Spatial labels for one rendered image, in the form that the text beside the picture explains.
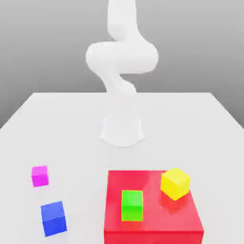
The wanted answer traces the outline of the small yellow cube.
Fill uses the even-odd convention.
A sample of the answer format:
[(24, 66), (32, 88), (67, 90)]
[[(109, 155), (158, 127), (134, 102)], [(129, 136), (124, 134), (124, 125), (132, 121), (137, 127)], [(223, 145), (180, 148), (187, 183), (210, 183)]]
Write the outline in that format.
[(172, 168), (161, 176), (161, 191), (177, 201), (190, 191), (191, 178), (179, 168)]

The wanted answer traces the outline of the small blue cube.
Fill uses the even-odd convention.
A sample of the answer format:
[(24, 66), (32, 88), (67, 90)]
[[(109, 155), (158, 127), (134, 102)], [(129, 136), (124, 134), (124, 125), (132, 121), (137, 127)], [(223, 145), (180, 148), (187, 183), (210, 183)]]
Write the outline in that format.
[(46, 237), (67, 231), (62, 201), (42, 205), (41, 217)]

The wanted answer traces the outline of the small magenta cube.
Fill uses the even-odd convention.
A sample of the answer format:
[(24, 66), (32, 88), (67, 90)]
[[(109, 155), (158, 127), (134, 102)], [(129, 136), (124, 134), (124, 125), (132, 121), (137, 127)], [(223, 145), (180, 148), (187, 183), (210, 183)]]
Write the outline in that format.
[(49, 184), (48, 167), (46, 165), (35, 166), (31, 171), (33, 187), (40, 187)]

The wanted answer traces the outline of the small green cube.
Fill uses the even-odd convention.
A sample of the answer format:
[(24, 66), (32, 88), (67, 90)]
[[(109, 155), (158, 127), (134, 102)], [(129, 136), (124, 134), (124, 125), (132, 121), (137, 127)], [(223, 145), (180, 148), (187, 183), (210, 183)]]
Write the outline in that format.
[(121, 219), (129, 222), (143, 221), (142, 190), (122, 190)]

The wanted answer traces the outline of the large red box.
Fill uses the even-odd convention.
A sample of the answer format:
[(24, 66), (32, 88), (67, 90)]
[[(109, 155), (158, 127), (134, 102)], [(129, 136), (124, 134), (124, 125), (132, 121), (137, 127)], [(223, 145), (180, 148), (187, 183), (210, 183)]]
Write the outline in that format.
[[(173, 201), (160, 170), (109, 170), (104, 244), (202, 244), (204, 229), (191, 193)], [(143, 220), (122, 221), (122, 191), (143, 192)]]

